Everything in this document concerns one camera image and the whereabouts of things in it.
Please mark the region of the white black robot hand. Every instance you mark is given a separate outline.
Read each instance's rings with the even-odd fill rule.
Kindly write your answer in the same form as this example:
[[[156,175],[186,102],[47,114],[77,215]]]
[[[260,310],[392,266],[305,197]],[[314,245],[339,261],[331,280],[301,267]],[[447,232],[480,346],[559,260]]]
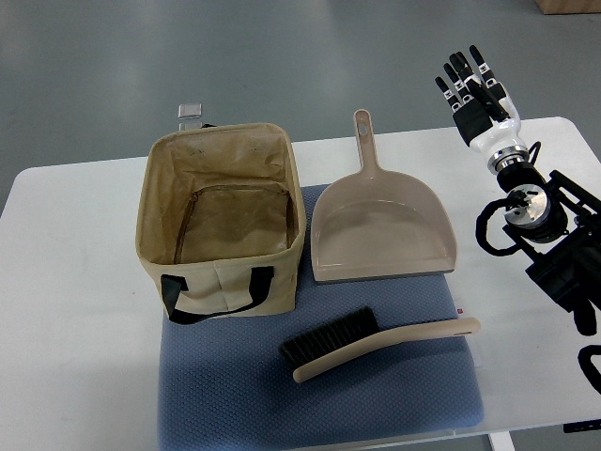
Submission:
[[[493,174],[525,162],[530,149],[520,137],[521,119],[507,91],[480,49],[453,53],[435,83],[452,111],[461,139],[480,154]]]

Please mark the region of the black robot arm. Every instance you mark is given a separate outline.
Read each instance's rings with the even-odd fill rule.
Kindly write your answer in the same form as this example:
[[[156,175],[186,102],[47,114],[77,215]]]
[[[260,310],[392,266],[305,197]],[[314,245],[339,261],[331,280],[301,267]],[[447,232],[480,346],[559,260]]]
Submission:
[[[532,264],[526,273],[577,331],[597,333],[600,311],[600,200],[558,170],[535,168],[541,148],[513,146],[493,153],[489,169],[505,196],[476,219],[479,246],[495,257],[518,251]]]

